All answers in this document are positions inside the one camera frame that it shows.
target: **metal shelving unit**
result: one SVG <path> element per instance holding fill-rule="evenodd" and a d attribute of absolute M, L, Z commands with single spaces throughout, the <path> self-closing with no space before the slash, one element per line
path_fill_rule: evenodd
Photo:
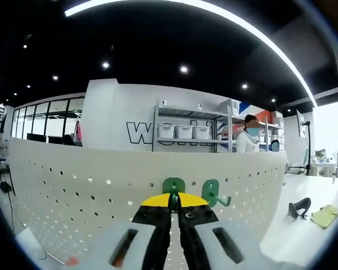
<path fill-rule="evenodd" d="M 179 139 L 179 138 L 159 138 L 158 137 L 158 119 L 159 118 L 182 118 L 182 119 L 190 119 L 190 120 L 211 120 L 212 125 L 212 139 Z M 228 129 L 228 140 L 215 139 L 217 137 L 217 122 L 227 123 Z M 153 144 L 152 151 L 157 150 L 157 146 L 159 142 L 181 142 L 181 143 L 211 143 L 213 144 L 213 152 L 217 152 L 218 144 L 228 144 L 228 152 L 232 151 L 233 144 L 235 144 L 235 140 L 232 139 L 232 125 L 233 124 L 244 124 L 244 119 L 236 116 L 232 116 L 232 108 L 227 106 L 227 113 L 223 112 L 215 112 L 215 111 L 204 111 L 204 110 L 193 110 L 187 108 L 173 107 L 173 106 L 165 106 L 160 105 L 157 102 L 154 108 L 154 132 L 153 132 Z M 280 127 L 269 124 L 268 118 L 265 119 L 265 122 L 259 122 L 259 126 L 265 129 L 266 142 L 261 142 L 259 145 L 265 145 L 266 151 L 269 148 L 268 142 L 268 132 L 270 129 L 280 129 Z"/>

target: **green hook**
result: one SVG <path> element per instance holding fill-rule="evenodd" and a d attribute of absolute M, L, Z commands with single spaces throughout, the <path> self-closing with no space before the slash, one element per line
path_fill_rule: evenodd
<path fill-rule="evenodd" d="M 216 179 L 210 179 L 204 183 L 202 198 L 208 202 L 210 207 L 214 207 L 217 202 L 228 207 L 232 200 L 230 196 L 228 196 L 226 201 L 219 198 L 219 182 Z"/>

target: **desk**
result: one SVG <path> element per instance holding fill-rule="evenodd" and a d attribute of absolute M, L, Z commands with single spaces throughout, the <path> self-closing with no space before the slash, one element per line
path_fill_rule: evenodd
<path fill-rule="evenodd" d="M 309 174 L 311 176 L 316 176 L 318 173 L 318 168 L 323 168 L 325 177 L 333 177 L 333 174 L 336 172 L 337 163 L 335 162 L 323 162 L 323 163 L 310 163 Z"/>
<path fill-rule="evenodd" d="M 286 174 L 284 183 L 277 210 L 260 247 L 273 260 L 305 267 L 327 246 L 338 224 L 337 217 L 323 230 L 310 220 L 311 213 L 326 204 L 338 209 L 338 179 L 332 183 L 332 178 Z M 305 197 L 312 201 L 307 220 L 287 216 L 288 204 Z"/>

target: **computer monitor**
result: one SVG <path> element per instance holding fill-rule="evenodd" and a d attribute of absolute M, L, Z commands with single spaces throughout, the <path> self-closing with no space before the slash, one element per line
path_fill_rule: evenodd
<path fill-rule="evenodd" d="M 55 143 L 56 145 L 63 144 L 63 138 L 62 137 L 48 136 L 48 138 L 49 138 L 49 143 Z"/>
<path fill-rule="evenodd" d="M 298 122 L 298 132 L 299 132 L 299 137 L 306 137 L 305 133 L 305 120 L 303 115 L 297 110 L 297 122 Z"/>
<path fill-rule="evenodd" d="M 33 133 L 28 133 L 27 139 L 37 142 L 46 142 L 46 136 Z"/>

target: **glass window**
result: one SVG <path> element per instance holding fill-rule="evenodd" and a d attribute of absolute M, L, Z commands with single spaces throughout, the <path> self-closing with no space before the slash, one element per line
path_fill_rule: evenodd
<path fill-rule="evenodd" d="M 37 105 L 33 123 L 33 134 L 44 135 L 48 105 L 49 102 Z"/>
<path fill-rule="evenodd" d="M 327 158 L 335 157 L 338 152 L 338 102 L 313 108 L 313 118 L 315 150 L 326 149 Z"/>
<path fill-rule="evenodd" d="M 52 101 L 46 124 L 46 136 L 62 137 L 68 100 Z"/>
<path fill-rule="evenodd" d="M 17 126 L 17 115 L 19 110 L 14 111 L 14 117 L 12 118 L 12 129 L 11 129 L 11 137 L 16 137 L 16 126 Z"/>
<path fill-rule="evenodd" d="M 19 139 L 23 138 L 25 111 L 26 111 L 26 108 L 21 108 L 19 110 L 19 118 L 17 119 L 16 138 L 19 138 Z"/>
<path fill-rule="evenodd" d="M 34 111 L 35 111 L 35 106 L 29 106 L 26 109 L 26 116 L 25 116 L 25 121 L 24 121 L 23 139 L 26 139 L 27 136 L 28 136 L 28 133 L 32 132 L 33 119 L 34 119 Z"/>
<path fill-rule="evenodd" d="M 68 114 L 66 116 L 65 134 L 77 133 L 75 130 L 76 123 L 80 124 L 81 113 L 83 110 L 84 98 L 70 100 Z M 81 141 L 81 134 L 75 134 L 74 141 Z"/>

